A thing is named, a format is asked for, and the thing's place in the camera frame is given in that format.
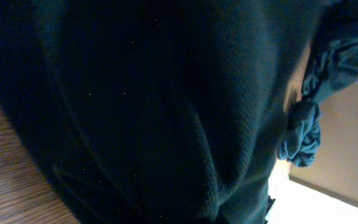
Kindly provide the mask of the black t-shirt with logo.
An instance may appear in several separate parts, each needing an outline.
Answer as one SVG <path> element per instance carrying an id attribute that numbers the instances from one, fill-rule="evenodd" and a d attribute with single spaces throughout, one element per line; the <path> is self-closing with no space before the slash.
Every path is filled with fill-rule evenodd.
<path id="1" fill-rule="evenodd" d="M 263 223 L 324 1 L 0 1 L 0 104 L 83 223 Z"/>

